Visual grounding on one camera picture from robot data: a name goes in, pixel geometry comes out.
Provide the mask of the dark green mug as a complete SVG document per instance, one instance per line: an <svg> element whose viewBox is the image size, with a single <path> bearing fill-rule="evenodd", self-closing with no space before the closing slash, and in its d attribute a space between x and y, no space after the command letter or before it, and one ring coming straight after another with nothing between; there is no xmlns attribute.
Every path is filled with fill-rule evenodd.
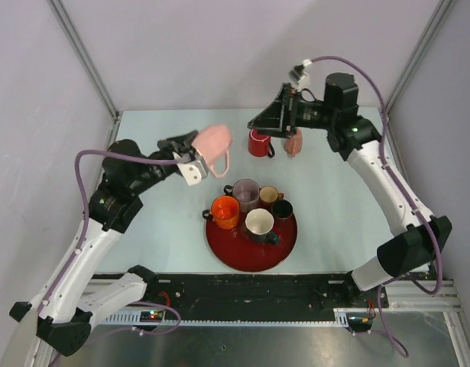
<svg viewBox="0 0 470 367"><path fill-rule="evenodd" d="M243 228L246 236L253 242L270 245L277 245L279 242L279 237L273 232L274 217L266 209L251 210L245 217Z"/></svg>

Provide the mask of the orange mug black handle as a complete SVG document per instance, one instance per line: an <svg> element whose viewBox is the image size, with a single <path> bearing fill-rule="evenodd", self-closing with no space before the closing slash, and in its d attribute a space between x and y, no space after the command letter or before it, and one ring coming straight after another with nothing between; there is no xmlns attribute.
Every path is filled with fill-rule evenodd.
<svg viewBox="0 0 470 367"><path fill-rule="evenodd" d="M238 225L240 205L232 196L219 196L209 209L202 212L206 221L213 221L220 229L230 230Z"/></svg>

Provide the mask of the small orange mug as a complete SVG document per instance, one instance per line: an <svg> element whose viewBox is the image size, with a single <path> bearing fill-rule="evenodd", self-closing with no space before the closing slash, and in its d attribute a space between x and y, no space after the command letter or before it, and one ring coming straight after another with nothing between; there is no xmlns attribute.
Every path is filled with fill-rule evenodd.
<svg viewBox="0 0 470 367"><path fill-rule="evenodd" d="M273 203L284 198L284 193L276 187L264 186L259 190L259 198L262 206L271 207Z"/></svg>

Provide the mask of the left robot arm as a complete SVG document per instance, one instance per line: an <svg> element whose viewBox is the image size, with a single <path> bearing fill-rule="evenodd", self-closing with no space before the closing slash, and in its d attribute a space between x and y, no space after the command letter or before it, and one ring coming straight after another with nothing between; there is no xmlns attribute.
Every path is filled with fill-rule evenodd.
<svg viewBox="0 0 470 367"><path fill-rule="evenodd" d="M157 151L145 156L131 139L114 142L107 150L83 150L74 168L84 205L76 238L40 292L30 301L15 303L10 316L29 320L34 335L61 356L71 356L105 318L129 304L153 304L159 298L154 272L136 265L113 284L84 296L99 263L122 237L140 212L140 195L168 177L180 175L188 184L206 177L206 162L199 152L200 133L162 139ZM102 180L88 196L80 180L80 161L86 155L102 160Z"/></svg>

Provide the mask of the red round tray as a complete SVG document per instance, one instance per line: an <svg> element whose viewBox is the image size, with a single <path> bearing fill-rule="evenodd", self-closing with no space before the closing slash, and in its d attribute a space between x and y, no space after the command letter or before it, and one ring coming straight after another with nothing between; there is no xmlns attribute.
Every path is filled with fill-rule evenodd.
<svg viewBox="0 0 470 367"><path fill-rule="evenodd" d="M276 219L272 229L279 238L276 245L252 241L245 228L245 217L241 213L233 229L221 229L213 220L206 221L206 241L215 257L230 268L245 272L266 271L283 262L296 244L295 215L282 221Z"/></svg>

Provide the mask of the large lilac mug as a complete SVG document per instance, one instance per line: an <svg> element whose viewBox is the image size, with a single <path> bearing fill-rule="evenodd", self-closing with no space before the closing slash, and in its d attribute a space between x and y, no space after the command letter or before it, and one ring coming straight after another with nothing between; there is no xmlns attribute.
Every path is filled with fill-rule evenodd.
<svg viewBox="0 0 470 367"><path fill-rule="evenodd" d="M223 192L238 201L242 213L248 213L258 207L260 187L252 179L241 179L234 185L227 184L223 187Z"/></svg>

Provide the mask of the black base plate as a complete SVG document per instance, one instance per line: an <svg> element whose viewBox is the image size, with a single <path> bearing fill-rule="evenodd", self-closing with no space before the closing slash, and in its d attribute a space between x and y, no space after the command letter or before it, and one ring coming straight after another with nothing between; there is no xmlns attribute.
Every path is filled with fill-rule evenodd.
<svg viewBox="0 0 470 367"><path fill-rule="evenodd" d="M250 320L321 320L336 308L389 305L386 291L353 291L344 274L155 274L142 300L168 300L180 316Z"/></svg>

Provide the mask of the salmon small mug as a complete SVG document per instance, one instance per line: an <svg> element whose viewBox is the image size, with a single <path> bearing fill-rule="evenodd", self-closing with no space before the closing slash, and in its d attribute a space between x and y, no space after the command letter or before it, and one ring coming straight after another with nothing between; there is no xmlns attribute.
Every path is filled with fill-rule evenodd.
<svg viewBox="0 0 470 367"><path fill-rule="evenodd" d="M302 147L303 133L300 129L297 129L297 132L284 143L284 150L289 156L295 157L301 152Z"/></svg>

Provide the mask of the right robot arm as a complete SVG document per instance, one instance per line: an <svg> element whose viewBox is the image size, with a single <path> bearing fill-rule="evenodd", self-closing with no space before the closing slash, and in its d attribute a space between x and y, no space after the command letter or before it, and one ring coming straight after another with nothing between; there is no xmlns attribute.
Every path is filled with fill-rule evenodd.
<svg viewBox="0 0 470 367"><path fill-rule="evenodd" d="M388 157L382 135L359 115L353 75L328 75L321 100L307 101L302 92L300 87L283 84L248 128L275 138L291 138L298 128L326 131L331 150L368 186L393 235L378 247L376 256L349 273L343 288L345 301L359 307L370 298L371 289L428 263L436 265L441 278L441 254L452 224L446 216L435 216L410 189Z"/></svg>

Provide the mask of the pink tall mug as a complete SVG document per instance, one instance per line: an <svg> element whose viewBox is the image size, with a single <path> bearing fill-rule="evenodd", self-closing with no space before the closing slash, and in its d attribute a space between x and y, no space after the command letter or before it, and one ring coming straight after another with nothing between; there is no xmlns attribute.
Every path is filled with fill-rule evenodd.
<svg viewBox="0 0 470 367"><path fill-rule="evenodd" d="M223 124L210 125L204 128L192 142L192 146L216 178L224 177L229 171L229 149L231 144L232 133L229 127ZM225 159L225 170L222 173L215 171L215 164L220 158Z"/></svg>

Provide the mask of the brown striped mug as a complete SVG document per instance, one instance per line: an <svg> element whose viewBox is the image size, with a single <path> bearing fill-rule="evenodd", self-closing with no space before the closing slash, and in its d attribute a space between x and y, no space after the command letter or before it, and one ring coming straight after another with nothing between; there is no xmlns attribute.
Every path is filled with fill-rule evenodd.
<svg viewBox="0 0 470 367"><path fill-rule="evenodd" d="M271 212L275 222L286 222L293 216L293 206L287 200L277 200L273 203Z"/></svg>

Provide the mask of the aluminium frame rail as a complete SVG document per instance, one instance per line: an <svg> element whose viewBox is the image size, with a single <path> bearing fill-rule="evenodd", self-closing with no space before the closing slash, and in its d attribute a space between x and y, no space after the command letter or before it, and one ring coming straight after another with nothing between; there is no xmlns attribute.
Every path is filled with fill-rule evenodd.
<svg viewBox="0 0 470 367"><path fill-rule="evenodd" d="M73 23L65 4L61 0L50 0L47 1L47 4L57 19L58 24L69 41L78 61L81 63L89 81L97 92L101 103L108 112L109 117L114 123L116 123L118 121L119 111L117 110L95 63L93 62L83 39Z"/></svg>

